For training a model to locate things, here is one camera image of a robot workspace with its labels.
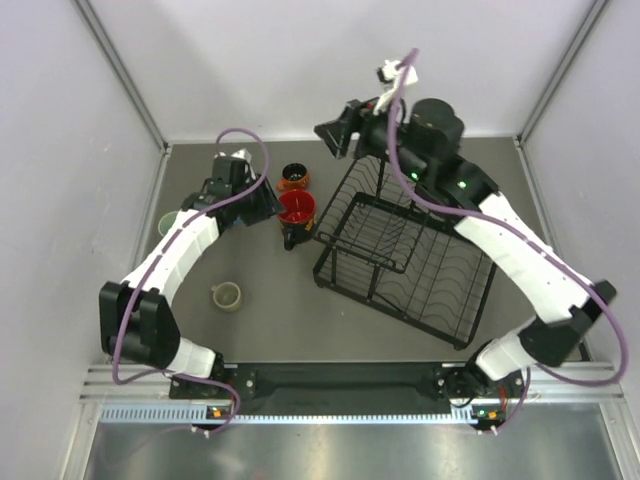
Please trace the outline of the green plastic cup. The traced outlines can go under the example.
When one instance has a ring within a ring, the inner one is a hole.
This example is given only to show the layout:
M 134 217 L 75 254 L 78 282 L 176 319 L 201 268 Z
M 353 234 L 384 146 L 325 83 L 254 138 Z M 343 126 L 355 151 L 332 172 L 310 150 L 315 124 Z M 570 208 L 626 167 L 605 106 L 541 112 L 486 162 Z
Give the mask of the green plastic cup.
M 161 238 L 167 235 L 167 233 L 171 230 L 174 225 L 178 212 L 170 211 L 164 214 L 157 224 L 157 231 Z

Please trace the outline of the orange patterned teapot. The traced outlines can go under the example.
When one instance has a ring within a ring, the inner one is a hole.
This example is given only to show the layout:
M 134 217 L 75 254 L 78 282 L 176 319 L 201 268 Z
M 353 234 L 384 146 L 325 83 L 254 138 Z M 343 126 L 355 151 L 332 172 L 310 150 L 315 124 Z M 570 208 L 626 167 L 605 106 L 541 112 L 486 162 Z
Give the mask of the orange patterned teapot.
M 306 190 L 310 184 L 310 174 L 307 167 L 301 163 L 286 165 L 281 174 L 281 180 L 276 185 L 279 192 L 294 189 Z

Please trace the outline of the black patterned mug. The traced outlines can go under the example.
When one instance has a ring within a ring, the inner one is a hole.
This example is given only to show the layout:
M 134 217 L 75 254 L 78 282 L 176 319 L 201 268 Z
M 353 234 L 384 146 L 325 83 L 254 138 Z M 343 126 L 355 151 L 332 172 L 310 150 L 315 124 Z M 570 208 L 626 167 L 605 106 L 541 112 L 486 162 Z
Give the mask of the black patterned mug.
M 284 249 L 292 251 L 313 237 L 316 200 L 311 193 L 300 189 L 283 193 L 279 200 L 284 207 L 284 211 L 278 215 Z

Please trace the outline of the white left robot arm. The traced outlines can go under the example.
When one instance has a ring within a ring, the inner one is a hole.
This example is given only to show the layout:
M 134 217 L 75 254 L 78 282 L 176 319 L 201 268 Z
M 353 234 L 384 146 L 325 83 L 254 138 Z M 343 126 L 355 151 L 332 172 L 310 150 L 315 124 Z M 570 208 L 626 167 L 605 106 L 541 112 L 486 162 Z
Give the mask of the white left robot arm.
M 180 333 L 172 303 L 200 257 L 229 229 L 252 226 L 284 210 L 250 153 L 217 154 L 212 173 L 177 211 L 168 232 L 123 280 L 99 292 L 100 341 L 116 362 L 128 360 L 155 371 L 191 377 L 205 397 L 225 388 L 220 353 Z

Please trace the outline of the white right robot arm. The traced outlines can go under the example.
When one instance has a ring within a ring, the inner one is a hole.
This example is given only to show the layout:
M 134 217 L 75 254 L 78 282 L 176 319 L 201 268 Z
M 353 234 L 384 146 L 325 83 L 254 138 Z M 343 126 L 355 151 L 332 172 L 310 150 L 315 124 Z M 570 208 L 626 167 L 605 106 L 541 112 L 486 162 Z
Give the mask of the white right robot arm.
M 521 221 L 496 182 L 460 155 L 464 124 L 445 101 L 420 100 L 401 119 L 391 110 L 377 111 L 373 101 L 352 100 L 314 132 L 337 158 L 357 135 L 355 158 L 390 161 L 412 199 L 477 246 L 529 300 L 534 317 L 484 344 L 461 369 L 476 395 L 492 395 L 503 379 L 526 367 L 560 366 L 611 311 L 615 287 L 568 267 Z

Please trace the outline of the beige ceramic mug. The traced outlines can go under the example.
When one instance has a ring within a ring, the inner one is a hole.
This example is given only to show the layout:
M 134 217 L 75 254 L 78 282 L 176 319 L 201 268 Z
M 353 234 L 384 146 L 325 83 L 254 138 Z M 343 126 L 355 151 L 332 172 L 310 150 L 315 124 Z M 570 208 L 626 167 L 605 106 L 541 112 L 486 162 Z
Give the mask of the beige ceramic mug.
M 223 312 L 231 313 L 242 306 L 243 295 L 238 284 L 228 281 L 211 287 L 214 304 Z

